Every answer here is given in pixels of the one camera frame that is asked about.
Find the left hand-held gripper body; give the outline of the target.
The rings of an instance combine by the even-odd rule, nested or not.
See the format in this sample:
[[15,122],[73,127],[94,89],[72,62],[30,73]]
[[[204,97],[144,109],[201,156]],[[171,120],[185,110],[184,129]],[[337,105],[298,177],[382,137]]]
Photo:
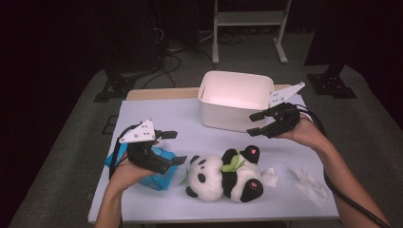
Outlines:
[[118,138],[119,143],[127,143],[127,156],[138,167],[165,174],[172,166],[171,160],[156,155],[151,147],[158,140],[151,120],[131,125]]

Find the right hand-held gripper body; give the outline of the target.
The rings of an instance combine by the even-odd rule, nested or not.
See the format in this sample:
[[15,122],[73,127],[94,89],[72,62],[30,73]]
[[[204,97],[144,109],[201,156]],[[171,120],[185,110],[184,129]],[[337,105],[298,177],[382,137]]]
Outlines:
[[275,90],[270,93],[269,107],[264,111],[265,117],[274,119],[264,127],[264,135],[274,138],[295,128],[299,123],[299,110],[288,100],[305,87],[303,82]]

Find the blue wet wipes packet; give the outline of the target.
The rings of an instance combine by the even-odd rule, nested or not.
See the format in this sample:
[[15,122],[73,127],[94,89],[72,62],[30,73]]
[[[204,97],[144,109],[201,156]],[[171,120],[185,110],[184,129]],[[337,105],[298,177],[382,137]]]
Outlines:
[[[158,146],[152,146],[151,149],[156,155],[162,156],[163,158],[170,160],[176,158],[176,155],[173,152],[166,151]],[[127,150],[127,143],[121,144],[118,149],[115,164],[119,163],[126,150]],[[172,166],[167,170],[167,172],[164,175],[157,173],[152,176],[146,176],[140,180],[140,183],[157,191],[166,190],[176,170],[177,166]]]

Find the panda plush toy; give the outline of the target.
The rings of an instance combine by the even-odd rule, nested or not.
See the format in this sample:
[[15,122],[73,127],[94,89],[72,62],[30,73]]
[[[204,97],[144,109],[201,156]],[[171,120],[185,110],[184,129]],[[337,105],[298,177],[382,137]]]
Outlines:
[[222,196],[235,202],[260,198],[265,185],[277,186],[278,177],[271,168],[259,169],[259,156],[255,145],[228,149],[221,157],[194,156],[186,170],[186,194],[203,201],[216,201]]

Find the white wet wipe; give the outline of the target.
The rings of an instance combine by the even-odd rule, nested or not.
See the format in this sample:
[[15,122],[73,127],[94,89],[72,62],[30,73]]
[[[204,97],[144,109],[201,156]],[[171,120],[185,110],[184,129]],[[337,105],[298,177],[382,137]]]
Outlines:
[[302,168],[290,168],[290,172],[297,178],[294,182],[297,190],[317,207],[323,207],[329,198],[324,184]]

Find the person's right hand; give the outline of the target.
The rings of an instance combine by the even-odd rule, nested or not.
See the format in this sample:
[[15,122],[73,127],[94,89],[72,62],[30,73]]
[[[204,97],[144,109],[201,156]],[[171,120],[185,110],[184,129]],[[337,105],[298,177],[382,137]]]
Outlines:
[[303,114],[300,115],[300,121],[294,129],[280,134],[278,138],[294,141],[315,151],[323,150],[330,144],[330,141],[319,131],[314,123]]

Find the person's left hand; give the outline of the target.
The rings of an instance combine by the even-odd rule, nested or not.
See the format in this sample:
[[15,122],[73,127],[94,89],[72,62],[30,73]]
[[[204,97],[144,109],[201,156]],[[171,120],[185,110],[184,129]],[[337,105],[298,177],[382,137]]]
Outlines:
[[142,178],[154,175],[154,172],[136,166],[128,159],[121,161],[115,169],[106,188],[107,192],[123,193],[127,188]]

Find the white plastic storage bin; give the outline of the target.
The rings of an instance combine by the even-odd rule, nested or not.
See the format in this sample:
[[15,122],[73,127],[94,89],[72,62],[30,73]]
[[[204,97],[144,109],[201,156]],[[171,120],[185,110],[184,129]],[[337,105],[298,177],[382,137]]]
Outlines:
[[198,94],[201,123],[239,132],[263,127],[267,125],[266,119],[252,122],[249,116],[268,108],[273,90],[273,80],[267,76],[209,71],[202,79]]

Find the black stand base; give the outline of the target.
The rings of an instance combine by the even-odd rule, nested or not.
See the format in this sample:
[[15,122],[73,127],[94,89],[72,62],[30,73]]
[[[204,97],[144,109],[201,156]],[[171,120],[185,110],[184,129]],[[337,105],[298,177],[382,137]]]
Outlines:
[[136,83],[133,77],[125,77],[113,68],[107,68],[105,73],[106,83],[102,91],[95,96],[94,103],[106,103],[110,99],[125,98]]
[[355,99],[353,90],[345,86],[339,76],[343,68],[343,64],[333,63],[323,73],[308,74],[308,80],[316,95],[330,95],[334,99]]

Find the white metal stand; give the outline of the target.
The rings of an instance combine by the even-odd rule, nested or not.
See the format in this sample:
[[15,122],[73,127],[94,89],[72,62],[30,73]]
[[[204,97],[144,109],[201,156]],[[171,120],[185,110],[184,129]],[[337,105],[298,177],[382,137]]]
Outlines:
[[279,26],[278,36],[273,39],[278,58],[282,64],[288,59],[282,47],[292,0],[286,0],[283,10],[269,11],[219,11],[219,0],[214,0],[212,63],[220,61],[218,33],[220,27]]

